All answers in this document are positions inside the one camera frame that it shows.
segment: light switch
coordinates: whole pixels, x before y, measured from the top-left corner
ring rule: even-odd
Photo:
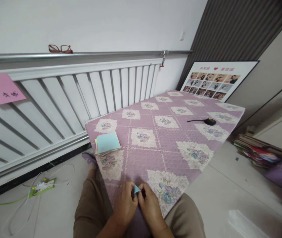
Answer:
[[[180,40],[184,40],[184,36],[185,36],[185,31],[182,31],[182,32],[181,32]]]

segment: foot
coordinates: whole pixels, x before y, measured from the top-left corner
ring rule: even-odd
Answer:
[[[89,169],[97,169],[98,163],[94,156],[88,153],[82,153],[81,156],[87,161],[89,164]]]

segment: wall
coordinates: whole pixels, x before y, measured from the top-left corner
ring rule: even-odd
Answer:
[[[189,50],[207,0],[0,0],[0,54]],[[181,31],[185,39],[180,41]],[[187,56],[168,57],[155,94],[175,89]]]
[[[282,91],[254,114],[246,124],[257,126],[280,108],[282,108]]]
[[[260,62],[227,103],[246,108],[241,125],[282,89],[282,31],[259,58]]]

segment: eyeglasses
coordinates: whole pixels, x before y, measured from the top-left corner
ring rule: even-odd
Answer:
[[[65,53],[65,54],[73,54],[74,52],[72,51],[72,49],[70,48],[70,45],[67,46],[67,45],[62,45],[60,47],[61,50],[59,50],[59,48],[56,46],[56,45],[48,45],[48,49],[49,49],[49,52],[52,52],[52,53]]]

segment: radiator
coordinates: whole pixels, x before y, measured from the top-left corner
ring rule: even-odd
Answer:
[[[87,139],[86,122],[152,97],[161,62],[0,70],[27,98],[0,105],[0,174]]]

